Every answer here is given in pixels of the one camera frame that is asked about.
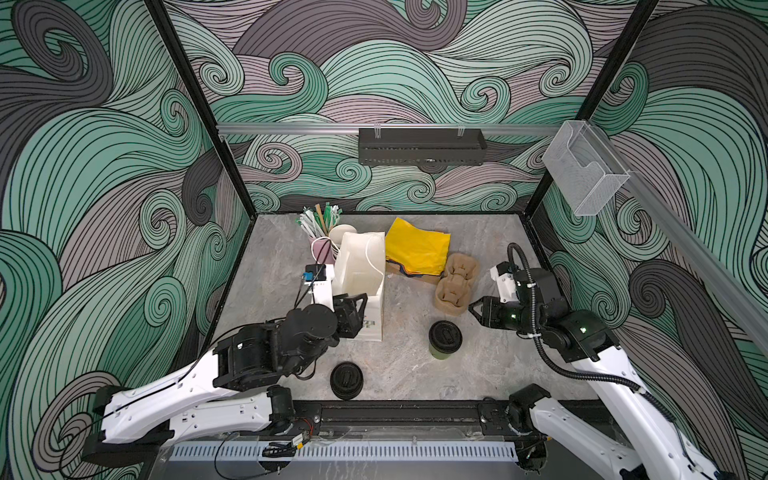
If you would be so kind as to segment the black cup lid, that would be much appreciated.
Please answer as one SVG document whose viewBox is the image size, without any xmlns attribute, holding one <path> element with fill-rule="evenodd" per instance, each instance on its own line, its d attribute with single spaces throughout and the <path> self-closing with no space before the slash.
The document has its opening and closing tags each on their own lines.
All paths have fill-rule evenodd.
<svg viewBox="0 0 768 480">
<path fill-rule="evenodd" d="M 463 343 L 463 334 L 459 327 L 453 322 L 440 320 L 430 326 L 428 332 L 428 340 L 429 344 L 457 344 L 461 348 Z"/>
</svg>

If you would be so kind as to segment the green paper coffee cup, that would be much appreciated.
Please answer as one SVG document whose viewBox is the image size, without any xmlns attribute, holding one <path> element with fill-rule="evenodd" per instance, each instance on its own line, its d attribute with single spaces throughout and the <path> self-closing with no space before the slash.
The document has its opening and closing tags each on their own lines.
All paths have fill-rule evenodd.
<svg viewBox="0 0 768 480">
<path fill-rule="evenodd" d="M 459 350 L 460 346 L 457 344 L 429 344 L 430 354 L 437 360 L 446 360 Z"/>
</svg>

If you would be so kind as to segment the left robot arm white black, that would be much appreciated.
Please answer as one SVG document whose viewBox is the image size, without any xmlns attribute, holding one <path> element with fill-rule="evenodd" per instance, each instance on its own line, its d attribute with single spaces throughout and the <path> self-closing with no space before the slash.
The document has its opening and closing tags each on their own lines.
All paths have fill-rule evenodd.
<svg viewBox="0 0 768 480">
<path fill-rule="evenodd" d="M 333 297 L 248 324 L 190 365 L 134 389 L 106 386 L 94 411 L 100 427 L 82 460 L 107 468 L 152 460 L 164 446 L 224 431 L 284 430 L 295 417 L 284 377 L 300 377 L 328 349 L 363 327 L 367 294 Z"/>
</svg>

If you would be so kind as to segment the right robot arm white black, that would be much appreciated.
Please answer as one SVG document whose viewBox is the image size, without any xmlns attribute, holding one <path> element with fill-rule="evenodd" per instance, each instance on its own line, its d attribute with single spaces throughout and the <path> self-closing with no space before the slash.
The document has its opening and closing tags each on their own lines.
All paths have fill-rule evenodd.
<svg viewBox="0 0 768 480">
<path fill-rule="evenodd" d="M 522 247 L 490 271 L 498 294 L 469 306 L 486 328 L 532 341 L 556 374 L 587 383 L 626 436 L 621 444 L 575 416 L 544 388 L 510 395 L 505 416 L 521 447 L 522 467 L 537 469 L 553 439 L 604 479 L 733 479 L 686 437 L 674 414 L 634 370 L 613 330 L 588 310 L 573 310 L 550 271 L 533 268 Z"/>
</svg>

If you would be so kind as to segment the white paper gift bag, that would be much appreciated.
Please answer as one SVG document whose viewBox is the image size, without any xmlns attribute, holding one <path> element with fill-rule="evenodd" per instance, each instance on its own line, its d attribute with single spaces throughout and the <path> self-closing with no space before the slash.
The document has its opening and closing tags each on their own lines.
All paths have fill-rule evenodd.
<svg viewBox="0 0 768 480">
<path fill-rule="evenodd" d="M 384 232 L 351 233 L 342 237 L 335 262 L 334 295 L 355 296 L 366 294 L 363 326 L 357 339 L 381 342 L 383 340 L 383 294 L 386 269 Z"/>
</svg>

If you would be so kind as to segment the brown pulp cup carrier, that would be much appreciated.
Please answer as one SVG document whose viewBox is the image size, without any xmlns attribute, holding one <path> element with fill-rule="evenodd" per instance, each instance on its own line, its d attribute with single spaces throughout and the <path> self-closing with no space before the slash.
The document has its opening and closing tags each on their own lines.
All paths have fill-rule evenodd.
<svg viewBox="0 0 768 480">
<path fill-rule="evenodd" d="M 458 252 L 450 254 L 436 286 L 434 306 L 453 317 L 467 311 L 479 271 L 479 263 L 473 257 Z"/>
</svg>

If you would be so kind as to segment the stack of black cup lids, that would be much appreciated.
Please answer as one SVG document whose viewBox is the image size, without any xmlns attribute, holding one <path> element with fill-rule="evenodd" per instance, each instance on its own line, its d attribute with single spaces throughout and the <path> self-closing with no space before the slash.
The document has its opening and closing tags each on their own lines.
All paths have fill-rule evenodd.
<svg viewBox="0 0 768 480">
<path fill-rule="evenodd" d="M 353 362 L 342 362 L 334 367 L 330 375 L 333 394 L 343 401 L 356 398 L 364 386 L 361 368 Z"/>
</svg>

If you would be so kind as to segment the stack of green paper cups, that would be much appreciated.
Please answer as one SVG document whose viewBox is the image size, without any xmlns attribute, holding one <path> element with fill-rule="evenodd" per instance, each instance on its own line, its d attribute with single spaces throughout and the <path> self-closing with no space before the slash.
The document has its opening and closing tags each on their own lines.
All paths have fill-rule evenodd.
<svg viewBox="0 0 768 480">
<path fill-rule="evenodd" d="M 339 224 L 331 228 L 328 232 L 328 237 L 331 240 L 331 242 L 336 246 L 340 247 L 342 245 L 344 236 L 347 233 L 351 234 L 357 234 L 357 229 L 349 224 Z"/>
</svg>

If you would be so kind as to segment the yellow napkin stack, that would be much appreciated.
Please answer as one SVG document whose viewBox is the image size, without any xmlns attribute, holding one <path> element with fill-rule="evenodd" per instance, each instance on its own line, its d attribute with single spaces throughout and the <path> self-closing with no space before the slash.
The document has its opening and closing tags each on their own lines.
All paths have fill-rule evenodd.
<svg viewBox="0 0 768 480">
<path fill-rule="evenodd" d="M 402 275 L 439 277 L 445 268 L 451 235 L 422 230 L 397 217 L 385 235 L 387 266 Z"/>
</svg>

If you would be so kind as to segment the pink holder with straws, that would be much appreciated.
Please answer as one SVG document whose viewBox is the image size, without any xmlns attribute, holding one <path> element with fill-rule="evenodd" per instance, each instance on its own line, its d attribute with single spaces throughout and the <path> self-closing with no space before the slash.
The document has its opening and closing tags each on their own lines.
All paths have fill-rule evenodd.
<svg viewBox="0 0 768 480">
<path fill-rule="evenodd" d="M 299 214 L 297 224 L 307 235 L 316 260 L 335 260 L 339 247 L 331 239 L 330 232 L 340 224 L 341 214 L 342 209 L 330 203 L 305 207 Z"/>
</svg>

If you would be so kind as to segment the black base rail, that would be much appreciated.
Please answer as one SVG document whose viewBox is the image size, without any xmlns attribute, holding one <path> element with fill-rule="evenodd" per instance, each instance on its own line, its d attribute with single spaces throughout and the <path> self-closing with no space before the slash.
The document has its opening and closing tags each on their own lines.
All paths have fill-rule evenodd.
<svg viewBox="0 0 768 480">
<path fill-rule="evenodd" d="M 352 431 L 457 428 L 486 436 L 525 435 L 533 426 L 508 400 L 295 400 L 290 419 L 315 435 Z"/>
</svg>

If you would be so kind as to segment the black wall tray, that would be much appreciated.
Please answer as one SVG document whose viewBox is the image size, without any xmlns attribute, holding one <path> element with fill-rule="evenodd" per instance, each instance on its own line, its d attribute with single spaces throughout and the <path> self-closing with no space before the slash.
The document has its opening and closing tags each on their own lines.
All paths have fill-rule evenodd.
<svg viewBox="0 0 768 480">
<path fill-rule="evenodd" d="M 358 160 L 366 166 L 475 166 L 487 153 L 480 129 L 374 127 L 358 133 Z"/>
</svg>

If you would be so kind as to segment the clear acrylic wall holder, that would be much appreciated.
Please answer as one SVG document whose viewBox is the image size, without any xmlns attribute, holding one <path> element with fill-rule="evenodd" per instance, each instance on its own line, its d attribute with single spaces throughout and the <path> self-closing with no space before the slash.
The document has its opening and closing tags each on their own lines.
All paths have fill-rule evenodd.
<svg viewBox="0 0 768 480">
<path fill-rule="evenodd" d="M 576 217 L 598 215 L 630 178 L 609 137 L 588 121 L 565 121 L 542 160 Z"/>
</svg>

